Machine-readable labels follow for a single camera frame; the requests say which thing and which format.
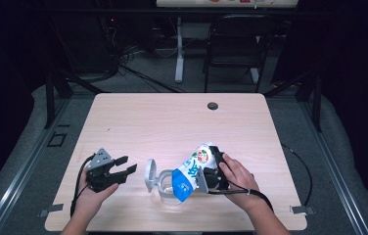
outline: table surface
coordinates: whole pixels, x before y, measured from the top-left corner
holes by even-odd
[[[217,110],[207,104],[215,102]],[[222,195],[194,192],[178,206],[161,202],[157,189],[148,193],[148,159],[164,169],[181,165],[204,142],[239,160],[272,202],[289,230],[303,230],[306,219],[293,214],[299,197],[282,151],[266,100],[260,94],[100,94],[84,123],[45,227],[61,231],[77,174],[86,158],[104,148],[114,159],[129,161],[111,172],[138,164],[125,184],[102,205],[89,231],[247,231],[254,230],[247,215]]]
[[[158,7],[294,8],[298,0],[157,0]]]

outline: chair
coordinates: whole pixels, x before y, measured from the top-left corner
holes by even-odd
[[[262,15],[226,15],[214,20],[208,32],[207,54],[203,67],[205,92],[208,68],[258,69],[258,92],[270,42],[278,30],[278,21]]]

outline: hand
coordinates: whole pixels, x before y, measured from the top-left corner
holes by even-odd
[[[82,174],[80,175],[78,186],[78,192],[80,193],[80,196],[77,198],[76,208],[74,210],[73,216],[66,225],[62,234],[84,234],[87,225],[99,211],[102,203],[119,187],[118,184],[113,184],[111,187],[96,193],[88,186],[86,187],[86,173],[87,168],[84,168]]]
[[[83,172],[80,176],[79,188],[78,192],[87,185],[86,183],[86,173],[87,167],[83,169]],[[83,192],[81,192],[80,196],[77,198],[76,209],[74,210],[75,215],[79,215],[86,219],[87,221],[92,220],[92,218],[96,215],[96,213],[101,208],[102,203],[109,198],[109,196],[116,191],[119,187],[118,184],[113,184],[111,187],[96,193],[87,186],[84,188]]]
[[[239,161],[230,158],[227,154],[223,155],[223,160],[227,164],[220,163],[219,166],[230,182],[233,182],[246,189],[254,189],[259,191],[259,187],[254,180],[253,174],[251,174],[241,163],[239,163]],[[230,190],[240,189],[241,188],[230,183]],[[261,199],[257,196],[243,193],[226,194],[226,197],[245,212],[251,210],[258,202],[261,201]]]

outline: blue tag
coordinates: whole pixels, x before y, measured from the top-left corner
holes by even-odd
[[[175,197],[181,202],[190,197],[194,191],[193,185],[178,168],[172,171],[172,189]]]

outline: black cable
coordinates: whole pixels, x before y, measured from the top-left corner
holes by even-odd
[[[151,81],[154,84],[159,85],[159,86],[161,86],[161,87],[163,87],[163,88],[165,88],[165,89],[167,89],[167,90],[169,90],[169,91],[171,91],[173,93],[185,92],[183,89],[181,89],[179,87],[175,87],[175,86],[171,86],[171,85],[162,83],[162,82],[160,82],[158,80],[155,80],[153,78],[150,78],[149,76],[147,76],[147,75],[145,75],[145,74],[143,74],[143,73],[141,73],[141,72],[139,72],[137,70],[130,69],[130,68],[128,68],[127,66],[125,66],[123,64],[121,64],[120,67],[122,67],[123,69],[125,69],[127,72],[129,72],[131,74],[134,74],[134,75],[136,75],[136,76],[138,76],[138,77],[140,77],[140,78],[142,78],[144,80]]]
[[[309,170],[309,167],[308,165],[306,165],[305,161],[293,150],[291,149],[290,147],[282,144],[282,147],[284,147],[285,149],[287,149],[289,152],[291,152],[292,154],[294,154],[299,160],[300,162],[303,164],[303,166],[305,167],[307,173],[308,173],[308,176],[309,176],[309,191],[308,191],[308,195],[306,196],[306,200],[305,200],[305,203],[303,204],[304,206],[306,206],[309,202],[309,199],[311,197],[311,194],[312,194],[312,188],[313,188],[313,183],[312,183],[312,175],[311,175],[311,171]]]
[[[117,68],[115,70],[107,72],[107,73],[105,73],[101,76],[97,76],[97,77],[93,77],[93,78],[82,78],[82,79],[89,82],[89,83],[94,83],[94,82],[98,82],[98,81],[108,80],[109,78],[115,76],[116,74],[117,74]]]
[[[80,191],[80,193],[78,193],[78,188],[79,188],[79,183],[80,183],[80,176],[81,173],[83,172],[84,166],[89,162],[93,160],[93,157],[95,157],[95,155],[90,156],[89,158],[87,158],[84,163],[81,165],[80,167],[80,171],[77,175],[77,179],[76,179],[76,188],[74,189],[74,195],[73,195],[73,200],[71,201],[71,206],[70,206],[70,217],[73,215],[74,210],[76,208],[76,202],[77,199],[79,198],[80,194],[86,189],[86,187],[89,186],[89,184],[87,184],[86,186],[84,186],[84,188]]]
[[[255,196],[258,196],[260,199],[262,199],[268,207],[270,207],[270,209],[273,211],[273,207],[272,207],[272,204],[270,203],[269,199],[262,193],[260,193],[259,191],[257,190],[254,190],[254,189],[247,189],[247,188],[244,188],[240,185],[237,185],[235,183],[233,183],[232,181],[229,181],[227,180],[229,183],[235,185],[236,187],[239,187],[241,188],[242,190],[232,190],[232,191],[220,191],[220,192],[211,192],[211,191],[208,191],[209,194],[211,195],[228,195],[228,194],[239,194],[239,193],[246,193],[247,195],[255,195]]]
[[[158,93],[161,93],[157,87],[155,87],[153,84],[151,84],[148,80],[143,79],[145,81],[145,83],[147,83],[149,86],[153,87],[154,90],[156,90]]]

